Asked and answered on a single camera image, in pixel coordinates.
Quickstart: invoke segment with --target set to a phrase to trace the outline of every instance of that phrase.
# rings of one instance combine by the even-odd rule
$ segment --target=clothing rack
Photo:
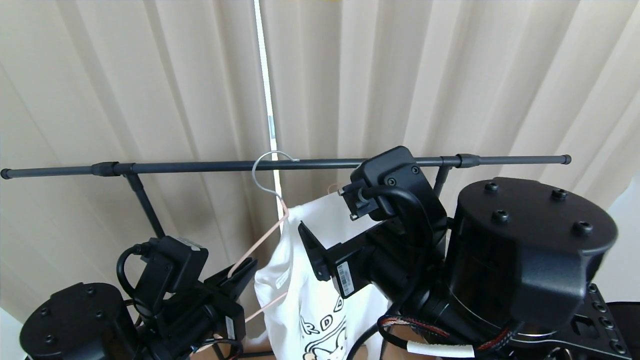
[[[261,161],[256,170],[314,170],[356,168],[366,159],[317,159],[317,160],[278,160]],[[518,165],[518,164],[569,164],[571,156],[478,156],[457,154],[455,156],[433,156],[416,158],[420,167],[438,167],[433,190],[439,196],[442,186],[452,168],[470,168],[479,165]],[[177,172],[229,172],[251,171],[254,161],[186,161],[179,163],[119,163],[108,161],[93,165],[76,167],[48,168],[4,168],[0,171],[3,179],[20,177],[94,175],[102,177],[124,176],[131,190],[136,194],[154,232],[158,238],[164,237],[164,230],[154,211],[149,197],[138,174],[169,174]]]

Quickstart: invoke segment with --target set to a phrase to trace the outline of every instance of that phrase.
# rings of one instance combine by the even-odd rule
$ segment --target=screw
[[[509,213],[504,210],[495,210],[493,214],[491,214],[491,219],[494,222],[507,222],[509,220]]]
[[[551,191],[551,197],[555,200],[565,200],[567,192],[564,189],[553,189]]]
[[[597,301],[595,301],[595,302],[593,303],[593,308],[594,308],[594,309],[596,309],[596,310],[598,310],[598,311],[599,311],[599,312],[601,312],[601,313],[606,313],[606,312],[607,312],[607,308],[606,308],[606,307],[604,307],[601,303],[599,303],[599,302],[597,302]]]
[[[496,183],[486,183],[484,184],[484,189],[488,192],[496,192],[498,191],[498,184]]]
[[[55,343],[56,343],[56,337],[55,337],[55,336],[53,336],[53,335],[51,335],[51,334],[49,334],[49,335],[45,336],[45,338],[44,338],[44,342],[45,342],[47,345],[53,345],[53,344],[55,344]]]
[[[612,348],[613,350],[615,350],[615,351],[616,351],[617,353],[619,353],[619,354],[624,354],[624,353],[626,353],[626,352],[627,352],[627,350],[625,349],[625,347],[624,347],[624,346],[622,346],[622,345],[620,345],[620,344],[619,344],[617,341],[615,341],[615,340],[612,340],[612,341],[611,341],[611,348]]]
[[[611,322],[611,320],[607,318],[604,318],[604,317],[600,318],[600,323],[607,329],[613,329],[613,323]]]
[[[586,221],[576,221],[573,223],[573,231],[580,236],[588,236],[593,230],[593,225]]]

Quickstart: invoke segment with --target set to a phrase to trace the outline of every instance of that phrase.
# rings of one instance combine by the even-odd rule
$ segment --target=hanger hook
[[[280,150],[268,151],[268,152],[265,152],[264,154],[260,155],[258,160],[256,160],[255,163],[253,163],[253,168],[251,169],[251,177],[253,178],[253,182],[256,184],[256,186],[258,186],[261,190],[264,190],[264,191],[266,191],[268,193],[272,193],[273,195],[276,195],[278,197],[278,199],[280,199],[280,201],[283,201],[282,200],[282,196],[280,196],[279,193],[277,193],[274,190],[267,189],[264,186],[260,185],[260,183],[258,183],[258,179],[255,178],[255,169],[258,167],[258,163],[260,162],[260,160],[262,160],[263,157],[265,157],[265,156],[267,156],[269,154],[273,154],[273,153],[283,154],[284,156],[288,157],[291,161],[300,161],[300,159],[294,159],[289,154],[287,154],[286,152],[283,152],[283,151],[280,151]]]

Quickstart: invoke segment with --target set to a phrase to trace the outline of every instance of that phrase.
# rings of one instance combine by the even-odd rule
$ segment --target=curtain
[[[2,167],[254,160],[269,150],[261,74],[250,0],[2,1]],[[201,278],[277,220],[250,174],[141,179],[165,232],[209,249]],[[274,186],[273,173],[259,180]],[[1,305],[20,321],[77,282],[118,284],[120,253],[153,236],[123,178],[0,187]],[[143,265],[128,260],[132,283]],[[242,303],[257,309],[252,285]]]
[[[261,1],[278,147],[298,158],[571,154],[456,170],[540,180],[608,208],[640,168],[640,8],[630,1]],[[350,171],[282,174],[284,199]],[[435,169],[427,170],[435,179]]]

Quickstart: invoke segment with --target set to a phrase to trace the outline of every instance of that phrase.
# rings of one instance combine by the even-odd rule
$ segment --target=white t-shirt
[[[318,281],[298,234],[304,221],[328,249],[375,225],[369,217],[352,222],[349,209],[336,193],[290,209],[280,243],[269,264],[255,274],[260,306],[288,291],[264,312],[271,347],[278,360],[345,359],[355,340],[388,308],[387,299],[373,285],[343,300],[332,281]],[[368,359],[378,360],[381,336],[365,345]]]

